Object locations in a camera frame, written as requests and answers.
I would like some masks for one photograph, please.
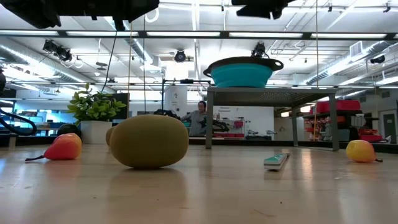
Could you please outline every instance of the table leg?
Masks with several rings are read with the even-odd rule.
[[[338,141],[337,110],[336,110],[335,94],[329,94],[329,105],[330,105],[330,121],[331,121],[331,142],[333,145],[333,151],[338,151],[340,149],[340,145]]]
[[[299,146],[299,138],[297,137],[297,108],[292,108],[292,128],[293,128],[293,145]]]
[[[207,124],[206,124],[206,149],[211,149],[213,139],[213,102],[214,93],[207,92]]]

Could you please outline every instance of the red pear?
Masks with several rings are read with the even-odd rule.
[[[76,159],[81,154],[81,140],[76,134],[62,134],[58,136],[43,156],[27,158],[25,161],[36,159],[69,160]]]

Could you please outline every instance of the wooden surface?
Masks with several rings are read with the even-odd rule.
[[[106,146],[84,146],[75,161],[24,162],[43,146],[0,152],[0,223],[397,223],[398,156],[358,164],[345,151],[203,148],[150,171]],[[285,167],[264,170],[280,152],[291,152]]]

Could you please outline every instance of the white flower pot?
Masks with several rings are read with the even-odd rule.
[[[105,136],[112,122],[108,121],[82,121],[80,126],[83,143],[106,144]]]

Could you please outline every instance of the metal table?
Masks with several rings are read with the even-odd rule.
[[[206,148],[211,149],[213,137],[213,106],[285,106],[292,108],[293,142],[299,146],[297,137],[297,110],[315,100],[329,96],[333,151],[339,150],[336,95],[337,89],[321,90],[292,88],[216,88],[207,89]]]

